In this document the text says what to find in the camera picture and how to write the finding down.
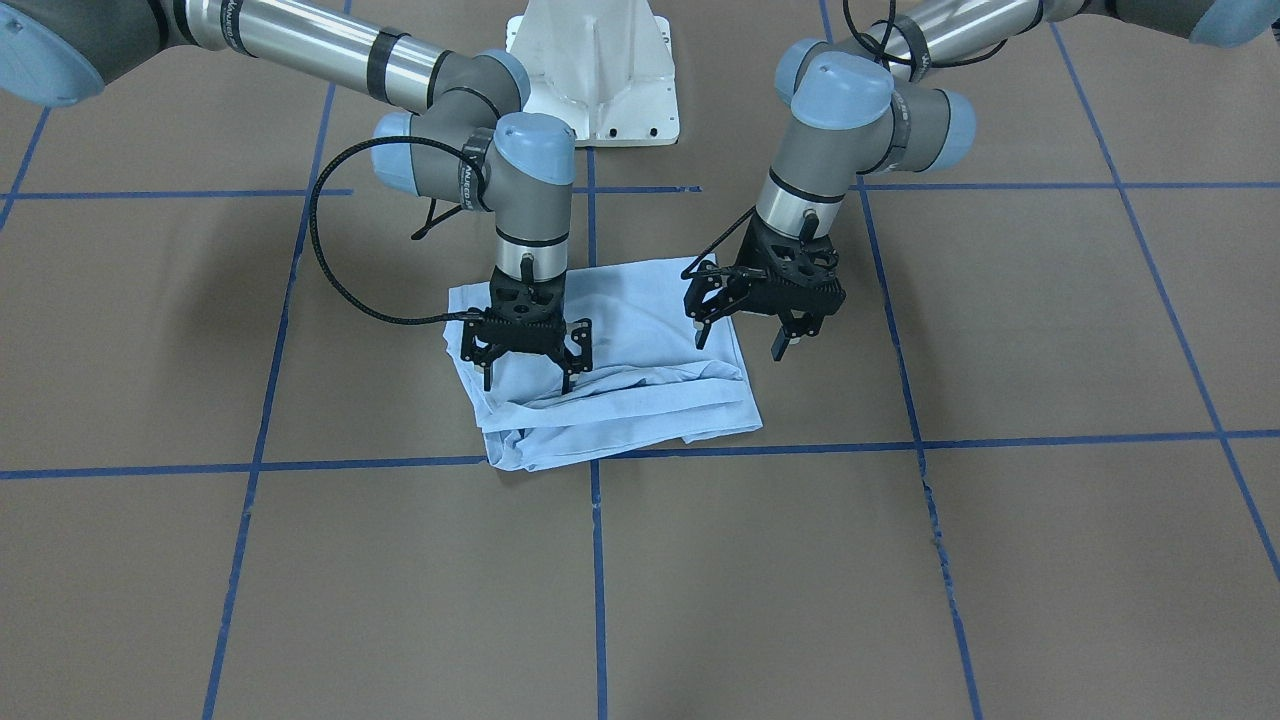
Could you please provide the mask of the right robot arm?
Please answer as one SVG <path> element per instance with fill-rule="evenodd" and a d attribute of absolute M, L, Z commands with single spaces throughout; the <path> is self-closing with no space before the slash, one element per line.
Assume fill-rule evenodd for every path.
<path fill-rule="evenodd" d="M 593 366 L 588 319 L 567 322 L 564 287 L 572 129 L 526 111 L 522 63 L 502 50 L 453 53 L 385 26 L 306 1 L 5 1 L 3 88 L 65 108 L 170 47 L 230 49 L 384 102 L 369 141 L 334 158 L 308 199 L 308 232 L 323 255 L 317 204 L 342 163 L 370 151 L 387 186 L 454 211 L 495 218 L 495 268 L 484 309 L 448 313 L 462 325 L 460 357 L 492 378 L 509 354 L 547 357 L 570 391 Z"/>

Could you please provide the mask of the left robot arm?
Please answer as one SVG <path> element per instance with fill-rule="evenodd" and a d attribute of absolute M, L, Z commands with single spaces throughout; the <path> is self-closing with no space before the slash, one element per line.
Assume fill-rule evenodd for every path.
<path fill-rule="evenodd" d="M 841 42 L 803 40 L 780 59 L 774 88 L 788 126 L 762 191 L 740 219 L 731 265 L 703 252 L 684 272 L 685 314 L 707 345 L 735 313 L 776 316 L 773 359 L 818 334 L 846 293 L 829 232 L 859 176 L 954 167 L 977 135 L 960 94 L 924 86 L 932 70 L 992 58 L 1010 38 L 1048 22 L 1105 15 L 1185 38 L 1236 47 L 1277 18 L 1275 1 L 924 1 Z"/>

